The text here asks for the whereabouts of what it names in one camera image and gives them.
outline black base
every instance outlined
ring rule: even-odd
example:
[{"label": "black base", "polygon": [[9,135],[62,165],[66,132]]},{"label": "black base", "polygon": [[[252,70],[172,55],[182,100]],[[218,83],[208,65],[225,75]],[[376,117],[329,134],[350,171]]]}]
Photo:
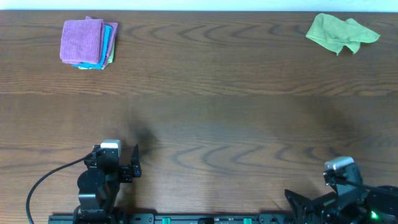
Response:
[{"label": "black base", "polygon": [[[138,213],[117,215],[117,224],[294,224],[293,216],[286,213],[260,215],[153,215]],[[112,224],[109,220],[84,220],[73,223],[73,215],[51,215],[49,224]]]}]

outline purple cloth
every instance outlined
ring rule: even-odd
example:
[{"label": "purple cloth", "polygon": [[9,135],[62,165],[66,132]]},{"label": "purple cloth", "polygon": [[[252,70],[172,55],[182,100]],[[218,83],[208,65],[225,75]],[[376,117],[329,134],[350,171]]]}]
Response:
[{"label": "purple cloth", "polygon": [[98,63],[101,58],[104,21],[65,21],[60,58],[63,63]]},{"label": "purple cloth", "polygon": [[116,38],[116,33],[118,31],[118,23],[117,22],[104,22],[104,24],[107,26],[111,26],[113,31],[111,34],[111,38],[109,39],[109,44],[107,46],[108,49],[106,50],[106,57],[105,57],[103,67],[105,67],[108,64],[108,59],[109,59],[109,56],[111,55],[112,48],[113,48],[113,42]]}]

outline green connector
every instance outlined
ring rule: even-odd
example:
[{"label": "green connector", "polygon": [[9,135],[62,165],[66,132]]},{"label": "green connector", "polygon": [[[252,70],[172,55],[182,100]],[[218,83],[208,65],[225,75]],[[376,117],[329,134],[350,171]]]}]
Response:
[{"label": "green connector", "polygon": [[162,218],[162,224],[171,224],[172,219],[171,218]]},{"label": "green connector", "polygon": [[244,218],[243,224],[251,224],[251,218]]}]

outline wall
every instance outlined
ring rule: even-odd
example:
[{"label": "wall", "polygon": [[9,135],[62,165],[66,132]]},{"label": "wall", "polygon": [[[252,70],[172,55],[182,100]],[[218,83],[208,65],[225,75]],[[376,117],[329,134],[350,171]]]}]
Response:
[{"label": "wall", "polygon": [[0,0],[0,9],[398,12],[398,0]]}]

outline table surface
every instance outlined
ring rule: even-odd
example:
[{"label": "table surface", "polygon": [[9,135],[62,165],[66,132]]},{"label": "table surface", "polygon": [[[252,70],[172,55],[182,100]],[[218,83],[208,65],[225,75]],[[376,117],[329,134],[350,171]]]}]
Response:
[{"label": "table surface", "polygon": [[[143,175],[127,212],[287,210],[284,189],[325,194],[323,163],[352,156],[398,185],[398,14],[331,13],[381,34],[339,56],[305,38],[313,12],[0,11],[0,223],[26,223],[34,183],[104,139]],[[119,22],[103,71],[59,58],[63,22]],[[39,185],[37,223],[78,205],[83,164]]]}]

